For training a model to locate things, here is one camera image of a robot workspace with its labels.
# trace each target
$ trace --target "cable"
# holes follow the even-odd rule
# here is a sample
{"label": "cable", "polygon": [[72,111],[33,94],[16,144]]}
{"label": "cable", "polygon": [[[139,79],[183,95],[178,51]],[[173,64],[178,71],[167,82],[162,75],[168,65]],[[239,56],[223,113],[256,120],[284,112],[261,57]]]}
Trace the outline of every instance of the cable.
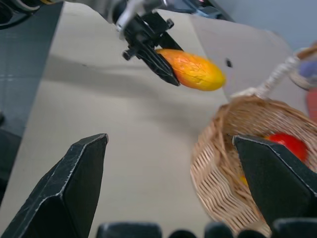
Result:
{"label": "cable", "polygon": [[6,24],[6,25],[0,25],[0,30],[4,30],[4,29],[8,29],[11,28],[13,26],[19,25],[21,23],[23,23],[24,21],[26,21],[27,19],[29,19],[32,15],[34,14],[34,12],[27,14],[26,16],[20,18],[19,20]]}

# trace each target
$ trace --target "red tomato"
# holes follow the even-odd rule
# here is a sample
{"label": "red tomato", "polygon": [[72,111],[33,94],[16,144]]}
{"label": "red tomato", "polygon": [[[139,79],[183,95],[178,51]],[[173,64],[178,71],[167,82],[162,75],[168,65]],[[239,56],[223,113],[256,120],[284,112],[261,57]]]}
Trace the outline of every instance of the red tomato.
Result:
{"label": "red tomato", "polygon": [[302,162],[307,160],[308,148],[306,144],[292,135],[276,133],[265,137],[267,140],[284,145]]}

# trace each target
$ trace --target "basket handle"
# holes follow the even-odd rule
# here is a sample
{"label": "basket handle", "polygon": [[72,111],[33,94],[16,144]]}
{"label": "basket handle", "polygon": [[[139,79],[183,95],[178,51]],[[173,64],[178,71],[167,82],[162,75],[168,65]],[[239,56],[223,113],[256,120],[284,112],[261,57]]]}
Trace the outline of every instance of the basket handle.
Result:
{"label": "basket handle", "polygon": [[282,81],[282,79],[295,70],[302,60],[308,59],[317,53],[317,46],[303,49],[294,56],[288,57],[285,63],[279,64],[271,73],[269,78],[257,88],[248,88],[231,95],[232,98],[239,96],[256,95],[259,98],[267,99],[271,91]]}

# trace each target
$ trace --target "purple object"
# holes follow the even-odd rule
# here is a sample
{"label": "purple object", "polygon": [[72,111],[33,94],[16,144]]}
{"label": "purple object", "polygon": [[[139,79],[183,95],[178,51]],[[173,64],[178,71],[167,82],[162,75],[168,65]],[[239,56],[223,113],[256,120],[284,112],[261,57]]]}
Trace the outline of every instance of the purple object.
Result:
{"label": "purple object", "polygon": [[317,60],[303,62],[299,68],[299,74],[305,78],[317,75]]}

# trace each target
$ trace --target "table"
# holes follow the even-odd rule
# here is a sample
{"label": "table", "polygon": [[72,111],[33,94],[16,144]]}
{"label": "table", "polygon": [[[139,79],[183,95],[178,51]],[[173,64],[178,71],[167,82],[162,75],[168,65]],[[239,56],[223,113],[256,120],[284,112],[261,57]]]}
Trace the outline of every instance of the table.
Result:
{"label": "table", "polygon": [[[206,52],[230,79],[237,69],[235,82],[239,85],[234,89],[243,86],[238,77],[243,78],[247,74],[242,72],[250,71],[243,70],[246,63],[239,59],[246,56],[240,54],[240,49],[239,54],[228,56],[232,43],[227,38],[221,44],[220,36],[230,34],[232,25],[197,16],[160,13],[175,22],[170,33],[184,50],[201,56]],[[234,31],[234,42],[239,38],[245,41],[248,38],[244,34],[248,33],[251,39],[247,45],[253,49],[263,38],[267,40],[266,48],[276,42],[253,28],[236,25]],[[117,36],[113,26],[88,7],[65,5],[0,208],[0,233],[38,180],[72,143],[104,132],[109,135],[109,144],[90,237],[95,237],[100,223],[111,221],[157,222],[164,237],[177,228],[191,229],[202,237],[203,228],[211,219],[191,183],[190,154],[212,115],[227,102],[224,91],[231,94],[234,81],[224,91],[177,88],[160,80],[143,62],[125,61],[120,53],[126,43]],[[272,55],[265,57],[256,54],[256,59],[263,60],[261,66],[271,68],[273,63],[267,66],[267,62],[272,56],[283,61],[287,55],[285,44],[274,49]],[[282,52],[279,58],[277,49]],[[227,57],[233,68],[224,64]],[[254,65],[257,67],[252,66],[256,71],[252,75],[258,77],[247,77],[250,84],[257,84],[270,72]],[[289,100],[296,104],[292,97],[286,98]]]}

